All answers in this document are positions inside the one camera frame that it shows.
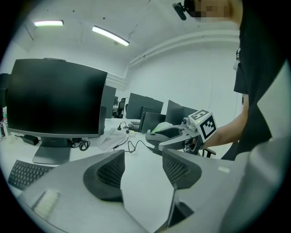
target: short sleeve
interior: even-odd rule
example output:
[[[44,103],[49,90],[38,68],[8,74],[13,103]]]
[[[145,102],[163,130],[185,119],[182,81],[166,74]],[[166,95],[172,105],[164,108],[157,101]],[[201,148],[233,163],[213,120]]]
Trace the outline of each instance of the short sleeve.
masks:
[[[241,63],[239,63],[237,67],[236,83],[235,83],[234,91],[241,94],[248,94],[247,87],[246,87],[246,79],[245,79],[244,72],[241,68]]]

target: black t-shirt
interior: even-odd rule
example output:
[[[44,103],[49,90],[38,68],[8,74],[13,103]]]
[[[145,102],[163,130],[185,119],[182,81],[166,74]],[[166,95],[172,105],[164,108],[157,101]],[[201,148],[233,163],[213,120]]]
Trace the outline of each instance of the black t-shirt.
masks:
[[[286,57],[274,37],[275,32],[271,29],[274,25],[269,23],[267,17],[260,15],[260,9],[256,10],[253,1],[249,5],[243,0],[240,63],[234,90],[249,95],[249,111],[236,154],[251,151],[256,145],[271,138],[257,103],[276,78]]]

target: forearm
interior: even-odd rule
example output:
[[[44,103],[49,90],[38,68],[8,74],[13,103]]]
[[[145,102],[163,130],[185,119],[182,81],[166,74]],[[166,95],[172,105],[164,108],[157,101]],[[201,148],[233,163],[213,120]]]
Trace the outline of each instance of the forearm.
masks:
[[[206,141],[203,148],[220,146],[240,140],[246,121],[247,114],[241,113],[231,123],[218,128],[217,132]]]

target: headset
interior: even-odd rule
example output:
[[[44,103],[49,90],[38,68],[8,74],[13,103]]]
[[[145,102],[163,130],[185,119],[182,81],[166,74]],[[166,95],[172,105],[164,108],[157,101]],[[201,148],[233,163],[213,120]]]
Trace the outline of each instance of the headset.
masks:
[[[178,16],[185,21],[187,19],[186,15],[184,12],[186,11],[190,17],[195,18],[199,20],[201,18],[201,12],[195,11],[195,0],[185,0],[184,1],[184,6],[182,6],[182,3],[174,3],[172,6],[174,10],[177,12]]]

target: monitor stand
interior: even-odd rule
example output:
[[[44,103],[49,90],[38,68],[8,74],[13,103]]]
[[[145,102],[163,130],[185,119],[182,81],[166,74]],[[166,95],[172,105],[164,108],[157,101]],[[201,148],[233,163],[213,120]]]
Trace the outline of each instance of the monitor stand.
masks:
[[[60,165],[69,161],[70,151],[71,142],[66,138],[41,137],[41,145],[32,162]]]

